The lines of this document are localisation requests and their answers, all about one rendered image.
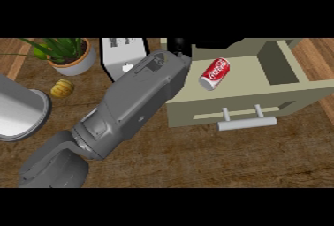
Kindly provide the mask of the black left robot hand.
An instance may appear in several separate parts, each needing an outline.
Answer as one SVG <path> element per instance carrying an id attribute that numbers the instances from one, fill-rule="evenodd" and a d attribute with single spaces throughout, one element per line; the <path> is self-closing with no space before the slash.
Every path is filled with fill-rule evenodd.
<path id="1" fill-rule="evenodd" d="M 176 56 L 192 56 L 192 45 L 200 49 L 226 49 L 234 43 L 243 40 L 243 37 L 225 38 L 169 38 L 167 50 Z"/>

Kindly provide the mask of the red soda can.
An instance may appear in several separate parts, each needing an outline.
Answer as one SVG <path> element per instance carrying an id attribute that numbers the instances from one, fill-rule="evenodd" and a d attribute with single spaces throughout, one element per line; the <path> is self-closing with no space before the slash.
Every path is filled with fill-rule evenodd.
<path id="1" fill-rule="evenodd" d="M 213 61 L 212 65 L 209 65 L 198 79 L 200 85 L 207 91 L 213 91 L 218 88 L 222 79 L 228 75 L 228 72 L 229 61 L 221 57 Z"/>

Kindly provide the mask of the white appliance with black edge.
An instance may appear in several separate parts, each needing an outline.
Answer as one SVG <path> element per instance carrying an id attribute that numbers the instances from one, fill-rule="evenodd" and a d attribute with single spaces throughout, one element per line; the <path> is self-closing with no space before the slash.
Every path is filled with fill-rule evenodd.
<path id="1" fill-rule="evenodd" d="M 151 53 L 145 38 L 101 38 L 99 39 L 101 65 L 113 81 Z"/>

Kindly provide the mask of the beige wooden drawer cabinet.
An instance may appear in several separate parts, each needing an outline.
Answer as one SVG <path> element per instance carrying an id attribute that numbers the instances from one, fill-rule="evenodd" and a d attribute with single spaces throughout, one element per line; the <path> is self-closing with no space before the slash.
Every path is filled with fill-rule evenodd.
<path id="1" fill-rule="evenodd" d="M 278 106 L 271 94 L 284 102 L 323 99 L 334 93 L 334 79 L 309 80 L 293 54 L 299 42 L 300 39 L 293 38 L 247 38 L 226 49 L 192 46 L 192 66 L 184 89 L 169 103 L 263 95 Z M 231 70 L 216 90 L 206 91 L 198 83 L 200 75 L 219 57 L 228 59 Z"/>

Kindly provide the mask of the green plant in white pot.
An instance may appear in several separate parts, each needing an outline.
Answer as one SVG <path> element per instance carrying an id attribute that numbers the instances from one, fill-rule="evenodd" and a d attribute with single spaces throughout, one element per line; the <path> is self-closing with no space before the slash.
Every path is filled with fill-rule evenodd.
<path id="1" fill-rule="evenodd" d="M 36 43 L 27 38 L 20 40 L 33 47 L 30 57 L 48 61 L 61 75 L 77 76 L 92 68 L 96 53 L 86 38 L 43 38 L 43 43 Z"/>

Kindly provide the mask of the large grey metal pot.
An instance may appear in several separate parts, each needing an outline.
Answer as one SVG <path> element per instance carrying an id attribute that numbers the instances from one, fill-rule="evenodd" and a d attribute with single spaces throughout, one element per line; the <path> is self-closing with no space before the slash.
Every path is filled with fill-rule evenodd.
<path id="1" fill-rule="evenodd" d="M 28 138 L 46 124 L 51 111 L 49 95 L 0 75 L 0 140 L 15 142 Z"/>

